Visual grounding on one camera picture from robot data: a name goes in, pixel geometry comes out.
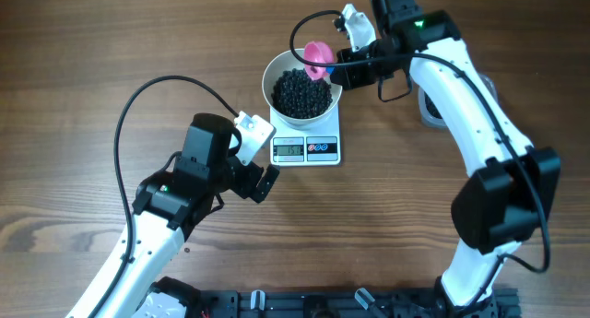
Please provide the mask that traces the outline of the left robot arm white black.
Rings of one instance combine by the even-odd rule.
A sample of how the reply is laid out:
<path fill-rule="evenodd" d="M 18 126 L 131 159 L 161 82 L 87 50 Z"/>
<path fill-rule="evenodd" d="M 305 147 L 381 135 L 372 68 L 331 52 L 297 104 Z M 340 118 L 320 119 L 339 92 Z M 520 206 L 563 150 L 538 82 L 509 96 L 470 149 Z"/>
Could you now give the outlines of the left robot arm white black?
<path fill-rule="evenodd" d="M 265 200 L 279 170 L 253 158 L 275 132 L 245 112 L 234 120 L 196 114 L 168 162 L 173 170 L 160 169 L 138 186 L 129 225 L 70 316 L 200 316 L 200 291 L 160 272 L 195 226 L 224 206 L 221 193 Z"/>

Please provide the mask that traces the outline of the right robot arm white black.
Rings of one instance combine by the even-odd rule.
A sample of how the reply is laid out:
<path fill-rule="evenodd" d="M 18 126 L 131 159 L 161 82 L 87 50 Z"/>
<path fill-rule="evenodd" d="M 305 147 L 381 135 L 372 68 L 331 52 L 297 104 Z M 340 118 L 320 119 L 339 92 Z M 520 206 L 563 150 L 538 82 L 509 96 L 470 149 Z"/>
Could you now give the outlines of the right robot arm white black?
<path fill-rule="evenodd" d="M 437 109 L 468 179 L 451 205 L 459 243 L 438 279 L 434 310 L 450 317 L 482 312 L 517 249 L 535 232 L 549 238 L 560 158 L 552 148 L 534 147 L 508 119 L 448 13 L 424 13 L 415 0 L 371 3 L 371 18 L 352 5 L 336 16 L 335 26 L 350 45 L 338 52 L 331 77 L 354 89 L 402 71 Z"/>

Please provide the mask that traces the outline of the pink scoop blue handle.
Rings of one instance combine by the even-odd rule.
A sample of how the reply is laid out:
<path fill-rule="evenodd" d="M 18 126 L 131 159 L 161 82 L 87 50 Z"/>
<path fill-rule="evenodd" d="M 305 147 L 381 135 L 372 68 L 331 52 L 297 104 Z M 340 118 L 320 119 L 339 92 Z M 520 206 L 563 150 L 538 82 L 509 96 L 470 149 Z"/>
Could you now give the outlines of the pink scoop blue handle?
<path fill-rule="evenodd" d="M 325 42 L 310 41 L 304 47 L 303 59 L 308 62 L 326 65 L 334 62 L 334 54 Z M 331 75 L 334 68 L 305 65 L 304 70 L 312 81 L 316 81 Z"/>

